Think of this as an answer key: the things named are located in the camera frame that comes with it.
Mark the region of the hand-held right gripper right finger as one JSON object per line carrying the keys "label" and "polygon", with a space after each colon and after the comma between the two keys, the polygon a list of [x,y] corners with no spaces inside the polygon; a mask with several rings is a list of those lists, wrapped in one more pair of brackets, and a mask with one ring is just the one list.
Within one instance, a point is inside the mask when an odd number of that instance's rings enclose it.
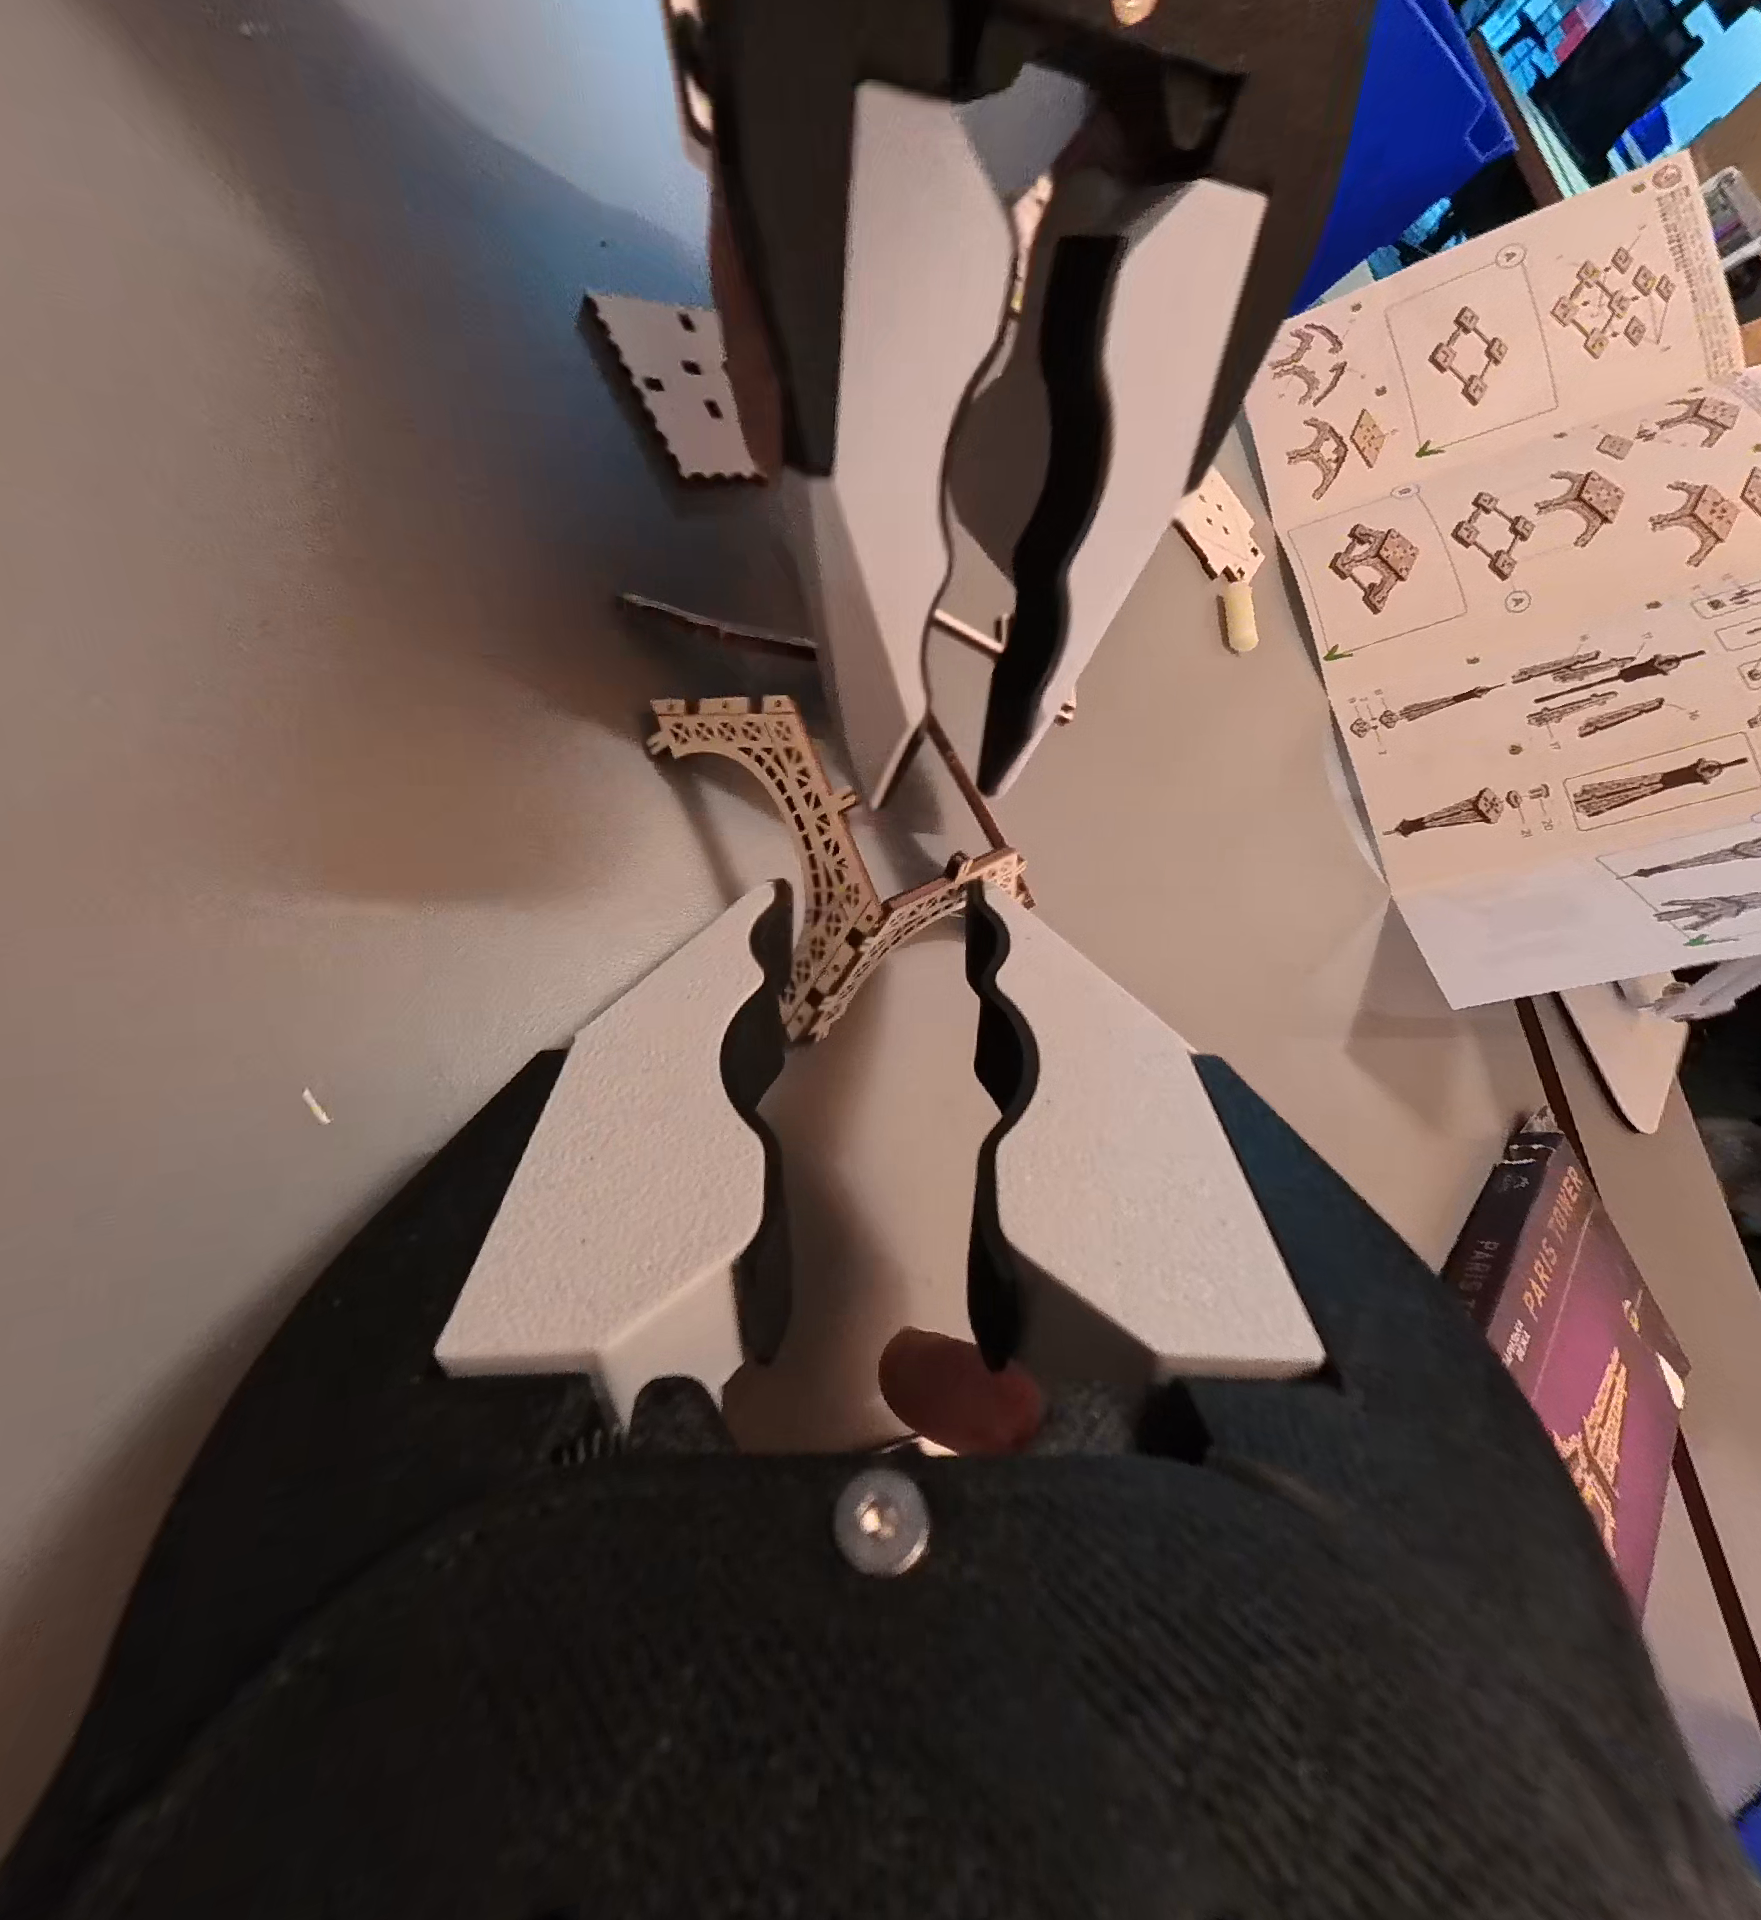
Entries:
{"label": "hand-held right gripper right finger", "polygon": [[1194,1046],[1032,907],[971,887],[975,1079],[995,1117],[966,1307],[1041,1383],[1305,1379],[1324,1341]]}

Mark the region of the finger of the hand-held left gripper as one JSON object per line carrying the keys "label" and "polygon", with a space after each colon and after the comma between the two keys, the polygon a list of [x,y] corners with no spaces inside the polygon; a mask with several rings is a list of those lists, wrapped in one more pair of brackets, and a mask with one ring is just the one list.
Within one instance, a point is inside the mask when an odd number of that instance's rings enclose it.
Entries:
{"label": "finger of the hand-held left gripper", "polygon": [[1076,693],[1208,464],[1268,196],[1231,181],[1061,181],[1022,311],[1046,461],[1013,544],[1013,624],[992,667],[979,786],[1001,796]]}
{"label": "finger of the hand-held left gripper", "polygon": [[880,809],[929,716],[952,567],[946,447],[1013,299],[1013,203],[1093,109],[1028,69],[979,103],[865,81],[853,109],[835,456],[813,480],[813,619],[845,757]]}

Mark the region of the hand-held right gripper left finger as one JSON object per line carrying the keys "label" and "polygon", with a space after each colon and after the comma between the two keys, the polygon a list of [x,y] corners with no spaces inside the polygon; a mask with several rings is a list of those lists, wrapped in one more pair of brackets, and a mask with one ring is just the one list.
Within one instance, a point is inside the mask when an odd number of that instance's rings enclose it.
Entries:
{"label": "hand-held right gripper left finger", "polygon": [[453,1377],[715,1397],[776,1360],[795,1276],[782,1146],[795,891],[768,880],[583,1026],[435,1346]]}

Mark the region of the grey desk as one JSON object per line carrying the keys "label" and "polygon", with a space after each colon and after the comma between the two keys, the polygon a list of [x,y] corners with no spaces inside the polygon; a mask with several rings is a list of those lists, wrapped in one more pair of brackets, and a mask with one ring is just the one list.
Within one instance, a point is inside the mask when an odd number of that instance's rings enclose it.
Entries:
{"label": "grey desk", "polygon": [[[1158,553],[1001,796],[929,624],[848,767],[813,480],[656,3],[0,3],[0,1916],[1761,1916],[1485,1330],[1296,1117],[1362,881],[1321,686]],[[709,306],[685,481],[586,291]],[[799,844],[656,699],[793,696],[883,960],[760,1101],[793,1316],[715,1397],[435,1346],[575,1033]],[[886,1407],[975,1341],[971,887],[1172,1026],[1324,1341]]]}

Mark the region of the person's right hand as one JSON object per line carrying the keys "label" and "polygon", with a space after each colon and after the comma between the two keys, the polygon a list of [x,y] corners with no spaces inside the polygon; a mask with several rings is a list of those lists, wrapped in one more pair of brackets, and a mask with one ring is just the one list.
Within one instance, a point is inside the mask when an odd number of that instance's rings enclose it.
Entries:
{"label": "person's right hand", "polygon": [[1046,1421],[1036,1377],[1015,1363],[992,1367],[966,1337],[902,1327],[876,1379],[905,1429],[952,1453],[1022,1453]]}

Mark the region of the serrated square wooden plate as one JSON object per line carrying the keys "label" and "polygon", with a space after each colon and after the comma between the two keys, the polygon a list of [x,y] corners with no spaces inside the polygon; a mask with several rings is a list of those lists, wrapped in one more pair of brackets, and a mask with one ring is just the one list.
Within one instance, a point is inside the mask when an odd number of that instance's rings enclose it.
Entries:
{"label": "serrated square wooden plate", "polygon": [[653,436],[685,481],[765,481],[709,306],[589,287],[583,311],[620,361]]}

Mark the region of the cross-shaped wooden plate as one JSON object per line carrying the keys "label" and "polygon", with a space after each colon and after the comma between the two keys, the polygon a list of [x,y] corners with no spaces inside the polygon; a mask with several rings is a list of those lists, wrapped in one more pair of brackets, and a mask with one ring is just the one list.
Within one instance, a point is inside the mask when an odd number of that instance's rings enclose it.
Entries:
{"label": "cross-shaped wooden plate", "polygon": [[1181,497],[1172,529],[1215,581],[1245,586],[1268,559],[1249,507],[1219,469]]}

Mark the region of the plain blue plastic bin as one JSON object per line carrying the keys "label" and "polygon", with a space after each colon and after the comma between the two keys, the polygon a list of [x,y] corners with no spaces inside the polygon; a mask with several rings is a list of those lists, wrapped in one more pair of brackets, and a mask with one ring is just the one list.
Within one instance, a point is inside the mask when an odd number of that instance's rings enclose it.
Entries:
{"label": "plain blue plastic bin", "polygon": [[1512,153],[1517,134],[1455,6],[1379,3],[1345,169],[1291,314]]}

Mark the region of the folded paper instruction sheet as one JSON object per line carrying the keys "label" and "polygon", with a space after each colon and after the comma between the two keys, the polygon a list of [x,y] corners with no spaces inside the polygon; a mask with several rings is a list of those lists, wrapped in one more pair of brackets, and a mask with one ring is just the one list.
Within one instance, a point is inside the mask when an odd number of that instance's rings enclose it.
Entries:
{"label": "folded paper instruction sheet", "polygon": [[1761,957],[1761,367],[1692,160],[1305,311],[1248,426],[1445,997]]}

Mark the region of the dark purple puzzle box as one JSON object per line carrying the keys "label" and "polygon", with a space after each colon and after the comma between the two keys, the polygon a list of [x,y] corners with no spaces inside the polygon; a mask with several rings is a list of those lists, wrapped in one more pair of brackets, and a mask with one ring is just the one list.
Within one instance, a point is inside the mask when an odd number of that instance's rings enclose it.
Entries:
{"label": "dark purple puzzle box", "polygon": [[1441,1273],[1538,1413],[1641,1616],[1691,1363],[1549,1110],[1508,1137]]}

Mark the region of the wooden four-square connector frame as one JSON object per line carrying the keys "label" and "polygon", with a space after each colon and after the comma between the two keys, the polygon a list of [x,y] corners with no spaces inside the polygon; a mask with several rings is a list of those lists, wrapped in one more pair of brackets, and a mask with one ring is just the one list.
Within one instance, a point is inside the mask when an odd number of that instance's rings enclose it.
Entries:
{"label": "wooden four-square connector frame", "polygon": [[[962,646],[966,646],[971,651],[975,651],[975,654],[981,654],[981,657],[989,657],[989,659],[1005,657],[1005,651],[1006,651],[1006,639],[1009,639],[1009,634],[1013,634],[1013,614],[1006,614],[1006,611],[995,614],[995,617],[989,619],[989,624],[981,629],[981,624],[963,619],[962,614],[952,614],[952,611],[946,611],[945,604],[939,604],[939,607],[929,614],[929,621],[933,621],[933,629],[941,630],[945,637],[952,637],[952,639],[959,639]],[[1076,716],[1078,716],[1078,690],[1069,689],[1068,699],[1065,699],[1061,709],[1056,710],[1056,726],[1072,726]]]}

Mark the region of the white plastic bracket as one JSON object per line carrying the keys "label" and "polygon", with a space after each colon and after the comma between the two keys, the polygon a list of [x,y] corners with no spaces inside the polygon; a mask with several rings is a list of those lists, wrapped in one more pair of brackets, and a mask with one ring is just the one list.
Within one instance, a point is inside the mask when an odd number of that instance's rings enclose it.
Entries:
{"label": "white plastic bracket", "polygon": [[1668,971],[1668,974],[1637,974],[1631,979],[1612,983],[1612,994],[1637,1016],[1678,1019],[1678,1021],[1722,1016],[1734,1010],[1738,1000],[1757,994],[1760,987],[1761,987],[1761,953],[1715,961],[1687,979],[1678,971]]}

